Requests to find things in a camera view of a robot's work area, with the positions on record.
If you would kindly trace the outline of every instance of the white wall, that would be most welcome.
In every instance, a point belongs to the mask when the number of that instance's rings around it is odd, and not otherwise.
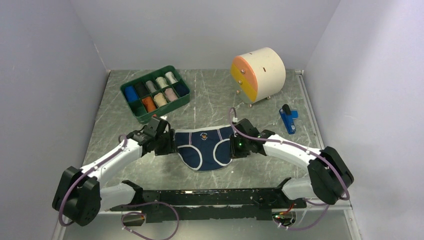
[[[107,72],[69,0],[0,1],[0,239],[51,239]]]
[[[424,236],[424,2],[342,0],[305,69],[364,239]]]
[[[71,0],[109,69],[228,69],[270,47],[305,69],[340,0]]]

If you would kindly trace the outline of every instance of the navy blue underwear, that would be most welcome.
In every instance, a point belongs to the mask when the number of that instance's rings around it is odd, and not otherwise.
[[[217,170],[231,163],[231,126],[175,130],[175,144],[182,161],[196,171]]]

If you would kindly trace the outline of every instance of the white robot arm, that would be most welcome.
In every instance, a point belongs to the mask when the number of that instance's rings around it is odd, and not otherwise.
[[[80,169],[69,167],[63,172],[52,203],[53,208],[59,211],[59,221],[65,215],[85,226],[99,211],[155,201],[180,207],[238,205],[270,211],[288,209],[294,205],[305,208],[305,198],[318,197],[326,204],[334,204],[338,199],[343,199],[345,189],[354,181],[336,150],[331,147],[318,149],[301,146],[274,132],[259,132],[247,119],[233,122],[232,126],[236,132],[230,137],[232,158],[244,158],[250,153],[273,156],[307,170],[309,176],[286,178],[277,187],[267,188],[146,191],[128,180],[103,188],[118,171],[146,153],[154,151],[156,155],[167,155],[177,152],[174,130],[166,120],[153,117],[142,130],[123,137],[117,147],[98,160]]]

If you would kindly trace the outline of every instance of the green tray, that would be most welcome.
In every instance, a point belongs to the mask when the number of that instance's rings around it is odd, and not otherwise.
[[[169,82],[169,80],[167,79],[167,77],[165,76],[165,73],[167,72],[172,72],[173,75],[175,76],[175,78],[178,80],[177,83],[171,84]],[[139,82],[143,82],[144,84],[147,81],[152,81],[153,83],[156,84],[156,78],[158,77],[164,77],[168,83],[169,86],[164,87],[162,89],[159,89],[155,92],[151,92],[150,94],[147,94],[145,96],[138,96],[139,99],[133,102],[128,102],[127,98],[125,97],[124,94],[124,89],[128,86],[134,86],[135,84],[139,83]],[[177,91],[175,91],[174,86],[178,83],[183,84],[187,89],[188,89],[188,94],[185,96],[179,96]],[[150,96],[152,99],[153,97],[158,94],[158,93],[163,93],[163,95],[165,96],[165,90],[168,88],[172,88],[173,91],[175,92],[176,96],[178,97],[177,100],[173,101],[173,102],[168,102],[167,104],[161,106],[161,107],[157,107],[156,110],[152,111],[152,112],[147,112],[147,110],[145,109],[145,106],[142,103],[142,99],[147,98],[148,96]],[[144,75],[142,77],[139,77],[137,79],[134,79],[132,81],[129,81],[127,83],[124,83],[123,85],[120,86],[120,92],[122,93],[126,103],[128,104],[129,109],[131,109],[132,115],[138,120],[139,123],[141,124],[147,124],[150,119],[152,118],[153,115],[157,115],[158,117],[163,116],[169,112],[174,111],[177,108],[180,108],[186,104],[188,104],[190,102],[190,88],[187,86],[187,84],[184,82],[183,78],[181,77],[181,75],[176,71],[174,66],[165,66],[162,67],[161,69],[158,69],[156,71],[153,71],[147,75]]]

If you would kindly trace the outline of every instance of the underwear logo patch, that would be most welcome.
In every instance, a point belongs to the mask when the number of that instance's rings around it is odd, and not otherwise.
[[[201,139],[204,141],[204,140],[208,139],[208,134],[207,134],[206,132],[202,132],[202,133],[200,134],[200,137],[201,137]]]

